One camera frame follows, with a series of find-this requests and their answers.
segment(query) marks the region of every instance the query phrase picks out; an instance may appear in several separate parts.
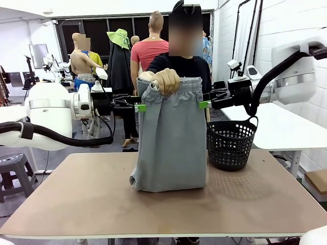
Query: pink shirt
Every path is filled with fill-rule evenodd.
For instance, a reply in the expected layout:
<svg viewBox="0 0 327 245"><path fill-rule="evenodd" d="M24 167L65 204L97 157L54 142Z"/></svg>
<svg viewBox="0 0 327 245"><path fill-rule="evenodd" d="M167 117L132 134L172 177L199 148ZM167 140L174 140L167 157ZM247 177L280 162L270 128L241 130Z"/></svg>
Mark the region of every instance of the pink shirt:
<svg viewBox="0 0 327 245"><path fill-rule="evenodd" d="M141 41L132 47L131 60L141 63L143 71L146 71L152 60L168 52L168 42L162 41Z"/></svg>

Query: green clip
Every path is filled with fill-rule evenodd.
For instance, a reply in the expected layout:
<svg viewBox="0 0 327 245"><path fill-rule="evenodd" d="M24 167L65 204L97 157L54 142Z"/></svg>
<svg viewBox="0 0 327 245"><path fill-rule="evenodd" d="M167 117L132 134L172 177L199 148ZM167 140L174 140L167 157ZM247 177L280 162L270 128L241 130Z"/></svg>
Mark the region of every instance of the green clip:
<svg viewBox="0 0 327 245"><path fill-rule="evenodd" d="M147 106L146 106L146 105L135 105L135 108L136 108L139 112L145 112L145 111L147 111Z"/></svg>
<svg viewBox="0 0 327 245"><path fill-rule="evenodd" d="M205 109L210 107L211 101L202 101L199 103L200 109Z"/></svg>

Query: plastic basket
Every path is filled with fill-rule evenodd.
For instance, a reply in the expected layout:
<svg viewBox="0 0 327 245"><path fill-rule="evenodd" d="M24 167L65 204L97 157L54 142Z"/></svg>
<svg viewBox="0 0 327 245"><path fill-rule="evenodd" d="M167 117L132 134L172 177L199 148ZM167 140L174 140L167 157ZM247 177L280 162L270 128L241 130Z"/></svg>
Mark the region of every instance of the plastic basket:
<svg viewBox="0 0 327 245"><path fill-rule="evenodd" d="M250 122L257 119L257 124ZM207 149L210 163L225 171L245 167L259 120L214 121L207 123Z"/></svg>

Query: floor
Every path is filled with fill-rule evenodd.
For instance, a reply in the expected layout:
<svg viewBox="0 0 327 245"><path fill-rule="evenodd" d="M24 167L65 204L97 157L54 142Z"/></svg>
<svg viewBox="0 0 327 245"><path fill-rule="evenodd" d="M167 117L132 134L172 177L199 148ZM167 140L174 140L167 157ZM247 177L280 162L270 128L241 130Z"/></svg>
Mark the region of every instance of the floor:
<svg viewBox="0 0 327 245"><path fill-rule="evenodd" d="M10 99L14 103L19 103L24 101L24 97L10 97ZM227 120L227 117L221 111L215 111L212 113L212 120ZM81 133L81 125L79 121L73 121L73 132L76 133L75 138L82 139ZM101 137L106 137L109 135L109 130L104 126L102 128ZM122 144L125 140L124 137L124 129L122 119L118 119L116 121L116 131L114 136L114 142L111 145L102 145L99 148L77 148L73 146L68 146L65 149L48 152L40 149L33 148L33 153L35 156L35 160L39 169L55 169L69 154L72 153L96 153L96 152L121 152L123 150ZM0 156L10 155L15 153L25 153L26 150L24 148L6 148L0 147ZM42 181L42 178L46 179L47 176L38 175L39 183ZM0 227L6 222L8 217L3 217L12 214L25 200L25 196L23 193L14 194L5 197L5 203L0 204ZM16 245L74 245L78 244L77 240L28 240L28 239L13 239L13 238L5 238L7 240L12 241ZM119 245L134 245L136 243L136 239L117 239L116 243ZM257 245L266 245L267 242L265 240L257 240ZM105 245L107 244L107 240L105 239L89 239L84 243L85 245ZM160 238L160 245L170 245L170 238ZM235 241L230 237L222 237L222 238L210 238L205 237L200 239L200 244L202 245L250 245L254 243L250 243L246 238L235 238Z"/></svg>

